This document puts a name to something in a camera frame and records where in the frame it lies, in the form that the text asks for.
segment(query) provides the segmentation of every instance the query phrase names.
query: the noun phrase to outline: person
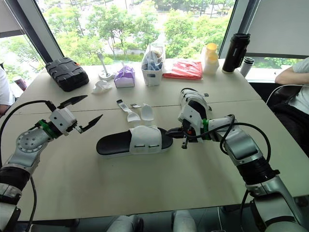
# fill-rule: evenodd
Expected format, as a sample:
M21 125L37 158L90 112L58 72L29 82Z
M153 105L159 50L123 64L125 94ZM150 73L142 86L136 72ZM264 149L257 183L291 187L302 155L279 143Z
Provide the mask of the person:
M309 57L284 70L275 82L308 85L288 102L273 106L272 111L309 157Z
M11 92L6 73L0 67L0 117L5 114L8 108L14 103L14 95Z

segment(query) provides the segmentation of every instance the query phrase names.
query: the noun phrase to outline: white table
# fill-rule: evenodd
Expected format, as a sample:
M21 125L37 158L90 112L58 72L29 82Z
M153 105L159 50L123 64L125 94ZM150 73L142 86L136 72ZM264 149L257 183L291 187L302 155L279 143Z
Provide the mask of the white table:
M130 66L134 66L136 71L136 85L134 88L116 88L113 81L110 81L113 88L100 95L93 95L91 92L94 84L99 80L98 72L102 69L102 66L84 67L89 76L89 83L71 92L64 92L44 70L18 99L15 106L33 100L51 100L54 104L59 105L68 98L85 94L88 94L88 97L72 106L72 111L118 109L116 103L118 99L122 99L128 106L133 103L147 103L150 106L179 105L179 93L185 87L193 88L200 93L208 93L207 102L261 99L237 70L232 74L224 74L220 67L215 76L204 75L204 79L201 81L163 78L159 86L148 87L144 83L140 64L134 63L130 64ZM27 106L27 108L18 110L16 114L48 112L48 108L42 104Z
M209 118L234 113L238 121L261 128L271 143L270 164L281 171L291 194L309 193L309 159L262 100L211 103L210 106L213 111ZM179 126L180 106L154 107L153 110L159 127ZM82 135L72 131L42 152L34 173L38 193L35 220L126 215L241 202L244 182L230 158L220 151L219 143L189 144L188 149L183 150L179 139L162 154L99 157L96 143L101 137L128 130L125 112L118 109L74 112L82 125L102 113L103 117L91 130ZM14 151L19 133L48 116L12 116L2 138L3 159ZM262 136L250 128L244 129L266 154ZM28 220L32 203L28 183L18 204L22 210L20 220Z

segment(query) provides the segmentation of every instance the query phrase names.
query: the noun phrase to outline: white cup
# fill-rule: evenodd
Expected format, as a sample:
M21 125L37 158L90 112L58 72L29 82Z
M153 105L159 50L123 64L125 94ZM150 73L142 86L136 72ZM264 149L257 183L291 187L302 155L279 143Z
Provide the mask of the white cup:
M254 59L250 57L246 57L242 63L242 67L240 69L240 73L246 77L248 72L250 71L251 67L254 65Z

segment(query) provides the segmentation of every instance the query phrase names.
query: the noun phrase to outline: small white cup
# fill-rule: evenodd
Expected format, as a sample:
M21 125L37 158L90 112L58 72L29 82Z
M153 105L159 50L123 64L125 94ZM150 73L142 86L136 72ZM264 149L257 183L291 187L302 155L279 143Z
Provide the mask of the small white cup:
M13 81L23 90L25 91L27 88L27 84L21 76L16 76L13 78Z
M251 67L254 65L254 59L250 57L246 57L242 63L242 67L240 69L240 73L246 77L248 72L250 71Z

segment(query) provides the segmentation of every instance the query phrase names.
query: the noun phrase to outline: window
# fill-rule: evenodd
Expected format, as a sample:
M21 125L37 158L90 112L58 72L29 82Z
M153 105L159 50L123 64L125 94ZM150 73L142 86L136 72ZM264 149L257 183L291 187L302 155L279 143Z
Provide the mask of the window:
M21 76L30 83L44 67L44 63L25 35L0 38L0 63L10 83Z
M199 58L222 43L234 0L36 0L62 52L82 65L140 62L147 45L166 43L167 58Z
M273 58L273 57L252 57L252 58L254 59L254 65L248 72L246 79L249 82L269 82L269 83L274 83L276 76L278 76L282 71L302 60L295 58Z
M302 59L274 58L274 57L253 57L255 68L285 69L285 66L293 66Z

